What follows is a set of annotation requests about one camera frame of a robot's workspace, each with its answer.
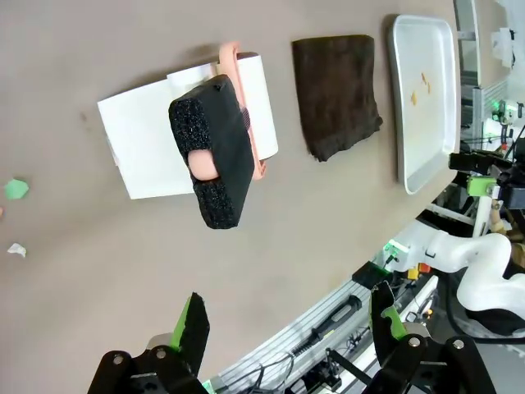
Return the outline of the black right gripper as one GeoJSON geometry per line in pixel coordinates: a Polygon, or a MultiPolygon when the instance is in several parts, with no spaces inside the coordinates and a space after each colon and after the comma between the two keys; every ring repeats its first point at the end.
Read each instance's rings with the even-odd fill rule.
{"type": "MultiPolygon", "coordinates": [[[[499,162],[499,157],[491,153],[451,153],[449,169],[462,172],[488,172],[492,165],[499,162]]],[[[491,176],[469,176],[467,193],[472,197],[492,197],[494,189],[500,187],[498,200],[509,209],[524,209],[525,184],[524,164],[514,163],[502,171],[497,180],[491,176]]]]}

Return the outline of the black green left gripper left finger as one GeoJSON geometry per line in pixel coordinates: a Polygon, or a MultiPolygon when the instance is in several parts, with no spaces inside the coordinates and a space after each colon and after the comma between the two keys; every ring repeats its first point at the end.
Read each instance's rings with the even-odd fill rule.
{"type": "Polygon", "coordinates": [[[166,345],[146,349],[136,357],[123,350],[106,353],[89,393],[205,393],[198,374],[210,324],[203,298],[192,293],[166,345]]]}

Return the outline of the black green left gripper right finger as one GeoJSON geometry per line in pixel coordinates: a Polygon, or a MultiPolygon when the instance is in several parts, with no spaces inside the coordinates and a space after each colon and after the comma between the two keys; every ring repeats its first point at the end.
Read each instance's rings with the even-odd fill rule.
{"type": "Polygon", "coordinates": [[[401,322],[387,282],[372,288],[370,326],[379,371],[370,380],[371,393],[491,393],[492,380],[470,337],[444,343],[429,334],[410,331],[401,322]]]}

